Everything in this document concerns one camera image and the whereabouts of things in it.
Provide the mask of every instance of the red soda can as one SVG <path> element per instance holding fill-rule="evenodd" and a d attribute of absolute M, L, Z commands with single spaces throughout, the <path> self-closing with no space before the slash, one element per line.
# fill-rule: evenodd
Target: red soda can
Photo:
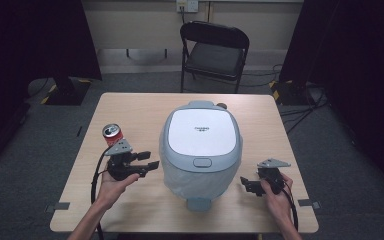
<path fill-rule="evenodd" d="M 106 125 L 102 129 L 102 135 L 104 136 L 105 141 L 107 141 L 108 146 L 113 146 L 118 140 L 123 138 L 123 133 L 121 132 L 120 127 L 115 123 Z"/>

